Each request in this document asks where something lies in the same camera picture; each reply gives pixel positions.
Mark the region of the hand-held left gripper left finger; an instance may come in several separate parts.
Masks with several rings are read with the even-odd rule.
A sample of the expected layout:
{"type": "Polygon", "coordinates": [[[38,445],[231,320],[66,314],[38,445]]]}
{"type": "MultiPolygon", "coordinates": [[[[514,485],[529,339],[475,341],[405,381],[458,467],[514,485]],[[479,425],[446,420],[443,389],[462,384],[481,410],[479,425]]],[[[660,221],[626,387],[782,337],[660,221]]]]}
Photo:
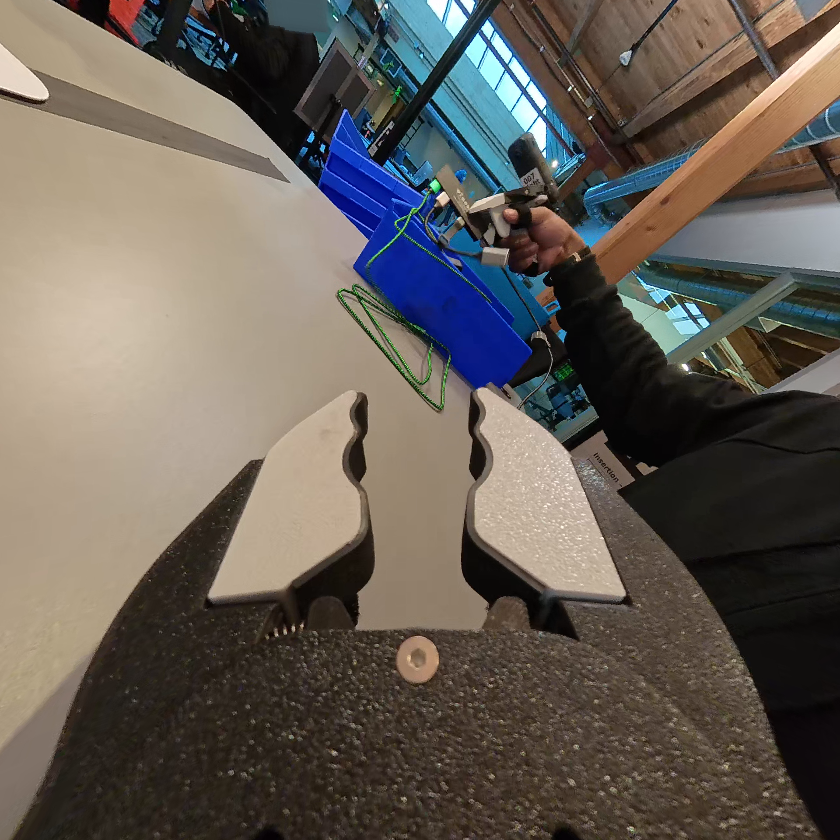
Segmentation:
{"type": "Polygon", "coordinates": [[[352,601],[375,566],[364,438],[368,398],[347,391],[281,437],[262,461],[207,599],[307,611],[352,601]]]}

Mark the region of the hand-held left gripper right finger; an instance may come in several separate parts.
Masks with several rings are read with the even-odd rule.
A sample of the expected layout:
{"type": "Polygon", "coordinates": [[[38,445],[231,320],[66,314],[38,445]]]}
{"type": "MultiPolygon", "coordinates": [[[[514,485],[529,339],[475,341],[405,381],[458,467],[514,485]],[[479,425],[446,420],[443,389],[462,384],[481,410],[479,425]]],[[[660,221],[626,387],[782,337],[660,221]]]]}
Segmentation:
{"type": "Polygon", "coordinates": [[[488,387],[472,392],[462,571],[488,602],[617,604],[627,592],[570,453],[488,387]]]}

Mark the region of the black braided cable grey plugs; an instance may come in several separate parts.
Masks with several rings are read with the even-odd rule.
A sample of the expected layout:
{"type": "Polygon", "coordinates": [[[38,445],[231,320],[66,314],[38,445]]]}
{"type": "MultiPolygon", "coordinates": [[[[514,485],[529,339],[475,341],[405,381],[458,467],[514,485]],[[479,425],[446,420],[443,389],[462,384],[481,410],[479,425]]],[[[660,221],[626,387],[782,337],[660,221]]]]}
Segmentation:
{"type": "MultiPolygon", "coordinates": [[[[480,246],[478,250],[473,251],[464,251],[456,249],[454,246],[451,245],[451,240],[455,234],[455,231],[452,227],[443,234],[434,233],[430,224],[429,219],[434,213],[441,209],[436,209],[434,204],[432,205],[432,209],[429,211],[428,215],[424,218],[424,226],[426,228],[426,232],[429,237],[435,242],[435,244],[440,247],[444,252],[448,252],[449,254],[458,256],[458,257],[466,257],[470,259],[477,259],[479,263],[483,266],[492,266],[498,268],[506,268],[508,266],[509,260],[509,249],[503,248],[499,246],[501,239],[496,239],[495,246],[480,246]]],[[[478,215],[467,215],[467,217],[461,217],[456,215],[456,220],[458,219],[468,219],[473,224],[478,224],[480,219],[486,219],[487,221],[491,221],[489,213],[481,213],[478,215]]]]}

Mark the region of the black USB hub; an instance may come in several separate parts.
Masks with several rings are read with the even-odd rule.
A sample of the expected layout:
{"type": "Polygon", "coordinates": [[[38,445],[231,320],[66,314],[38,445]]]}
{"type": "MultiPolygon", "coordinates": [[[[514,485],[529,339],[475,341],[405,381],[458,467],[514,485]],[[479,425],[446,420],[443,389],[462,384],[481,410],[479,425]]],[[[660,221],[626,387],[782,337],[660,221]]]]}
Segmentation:
{"type": "Polygon", "coordinates": [[[451,207],[458,216],[467,217],[470,208],[469,197],[463,189],[462,182],[448,164],[436,173],[431,186],[434,189],[436,209],[451,207]]]}

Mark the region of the blue plastic bin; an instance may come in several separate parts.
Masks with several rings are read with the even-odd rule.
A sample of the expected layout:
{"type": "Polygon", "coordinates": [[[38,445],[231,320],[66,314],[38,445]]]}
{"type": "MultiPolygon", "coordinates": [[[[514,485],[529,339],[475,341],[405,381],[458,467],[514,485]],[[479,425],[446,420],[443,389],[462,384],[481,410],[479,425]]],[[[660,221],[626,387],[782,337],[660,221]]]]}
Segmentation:
{"type": "Polygon", "coordinates": [[[455,267],[430,239],[417,209],[393,198],[353,267],[436,349],[450,354],[473,387],[504,386],[531,349],[475,272],[455,267]]]}
{"type": "Polygon", "coordinates": [[[375,163],[347,111],[332,132],[318,188],[363,236],[370,238],[394,200],[416,207],[421,194],[375,163]]]}

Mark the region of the person's right forearm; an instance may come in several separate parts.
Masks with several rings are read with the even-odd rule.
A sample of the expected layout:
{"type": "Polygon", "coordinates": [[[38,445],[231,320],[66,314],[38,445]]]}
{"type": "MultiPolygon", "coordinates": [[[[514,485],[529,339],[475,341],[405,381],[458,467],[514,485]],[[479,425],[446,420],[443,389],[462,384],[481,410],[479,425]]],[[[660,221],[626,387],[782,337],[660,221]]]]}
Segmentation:
{"type": "Polygon", "coordinates": [[[787,405],[669,364],[587,251],[552,268],[549,279],[570,361],[607,436],[626,455],[660,467],[737,435],[781,441],[787,405]]]}

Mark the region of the grey desk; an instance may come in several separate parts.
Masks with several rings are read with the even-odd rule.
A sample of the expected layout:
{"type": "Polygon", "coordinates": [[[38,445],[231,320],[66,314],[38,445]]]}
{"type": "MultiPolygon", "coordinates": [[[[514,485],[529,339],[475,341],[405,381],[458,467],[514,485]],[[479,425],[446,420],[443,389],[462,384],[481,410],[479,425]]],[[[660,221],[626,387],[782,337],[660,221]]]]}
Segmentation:
{"type": "Polygon", "coordinates": [[[251,459],[348,390],[371,401],[377,577],[363,619],[478,623],[459,567],[469,387],[423,407],[341,309],[360,237],[314,188],[2,106],[2,838],[54,729],[156,556],[132,616],[240,630],[207,605],[251,459]]]}

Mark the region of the person's right hand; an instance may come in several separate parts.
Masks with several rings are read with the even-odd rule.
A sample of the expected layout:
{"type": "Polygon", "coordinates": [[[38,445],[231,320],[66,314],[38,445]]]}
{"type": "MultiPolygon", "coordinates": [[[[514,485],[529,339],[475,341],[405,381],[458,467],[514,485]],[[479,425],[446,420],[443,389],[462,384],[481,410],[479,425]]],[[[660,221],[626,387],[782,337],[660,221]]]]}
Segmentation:
{"type": "Polygon", "coordinates": [[[503,216],[511,232],[502,247],[509,250],[508,266],[515,273],[525,274],[536,266],[542,274],[587,248],[572,226],[546,206],[530,213],[509,206],[503,216]]]}

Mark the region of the white printed label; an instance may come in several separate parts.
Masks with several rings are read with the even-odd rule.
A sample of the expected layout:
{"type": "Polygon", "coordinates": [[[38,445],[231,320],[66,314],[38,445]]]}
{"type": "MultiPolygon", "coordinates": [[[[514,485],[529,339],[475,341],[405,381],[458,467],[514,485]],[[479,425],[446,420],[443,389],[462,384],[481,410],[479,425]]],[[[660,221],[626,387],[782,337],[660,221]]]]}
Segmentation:
{"type": "Polygon", "coordinates": [[[620,490],[635,482],[636,477],[609,448],[605,439],[591,437],[570,454],[575,462],[589,464],[605,482],[620,490]]]}

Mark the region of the black metal pole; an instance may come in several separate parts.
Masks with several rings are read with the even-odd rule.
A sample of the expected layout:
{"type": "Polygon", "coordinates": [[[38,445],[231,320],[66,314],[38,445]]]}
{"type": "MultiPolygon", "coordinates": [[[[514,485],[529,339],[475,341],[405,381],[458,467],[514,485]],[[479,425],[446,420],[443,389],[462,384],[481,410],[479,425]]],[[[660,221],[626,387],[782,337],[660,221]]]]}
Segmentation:
{"type": "Polygon", "coordinates": [[[425,82],[417,90],[413,99],[395,118],[393,126],[385,129],[380,138],[373,143],[372,159],[375,163],[384,165],[391,158],[398,144],[404,139],[406,132],[411,128],[417,117],[422,114],[435,92],[463,57],[467,46],[480,33],[483,25],[496,10],[499,3],[499,1],[478,2],[458,33],[453,37],[440,60],[430,70],[425,82]]]}

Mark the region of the person's black clothing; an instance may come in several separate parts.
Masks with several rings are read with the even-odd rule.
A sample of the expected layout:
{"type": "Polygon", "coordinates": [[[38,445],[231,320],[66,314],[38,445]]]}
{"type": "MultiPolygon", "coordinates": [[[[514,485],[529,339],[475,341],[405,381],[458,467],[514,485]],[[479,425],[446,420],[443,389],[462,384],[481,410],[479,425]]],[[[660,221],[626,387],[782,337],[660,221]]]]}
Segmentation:
{"type": "Polygon", "coordinates": [[[796,789],[838,838],[838,398],[748,397],[623,498],[706,593],[796,789]]]}

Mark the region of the white sign stand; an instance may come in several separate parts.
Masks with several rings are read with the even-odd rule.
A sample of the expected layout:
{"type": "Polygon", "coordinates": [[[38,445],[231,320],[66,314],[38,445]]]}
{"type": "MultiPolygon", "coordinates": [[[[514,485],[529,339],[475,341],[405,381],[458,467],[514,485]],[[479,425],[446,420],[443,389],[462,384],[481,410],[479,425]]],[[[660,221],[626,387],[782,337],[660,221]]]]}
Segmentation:
{"type": "Polygon", "coordinates": [[[49,90],[36,74],[5,45],[0,46],[1,93],[26,102],[44,103],[49,90]]]}

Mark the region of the silver ventilation duct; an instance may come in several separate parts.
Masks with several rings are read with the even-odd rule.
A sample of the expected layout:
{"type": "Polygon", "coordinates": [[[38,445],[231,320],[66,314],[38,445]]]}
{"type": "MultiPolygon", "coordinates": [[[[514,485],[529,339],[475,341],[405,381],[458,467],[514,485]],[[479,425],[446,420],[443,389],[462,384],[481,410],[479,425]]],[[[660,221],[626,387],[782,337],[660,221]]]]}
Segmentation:
{"type": "MultiPolygon", "coordinates": [[[[798,133],[792,135],[775,154],[810,148],[824,142],[838,140],[838,137],[839,100],[836,100],[798,133]]],[[[708,141],[709,139],[699,140],[660,161],[643,165],[609,182],[589,188],[583,196],[587,215],[601,224],[607,224],[614,219],[615,215],[609,209],[610,202],[623,200],[628,196],[648,192],[660,186],[708,141]]]]}

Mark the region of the wooden post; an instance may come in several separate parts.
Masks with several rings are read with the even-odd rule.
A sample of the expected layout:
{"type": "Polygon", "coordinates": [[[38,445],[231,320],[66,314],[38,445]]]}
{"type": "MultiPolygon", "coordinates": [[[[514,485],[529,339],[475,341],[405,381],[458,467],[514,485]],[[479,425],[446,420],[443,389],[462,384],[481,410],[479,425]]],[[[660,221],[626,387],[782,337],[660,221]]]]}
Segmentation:
{"type": "Polygon", "coordinates": [[[839,27],[601,237],[592,251],[618,283],[839,97],[839,27]]]}

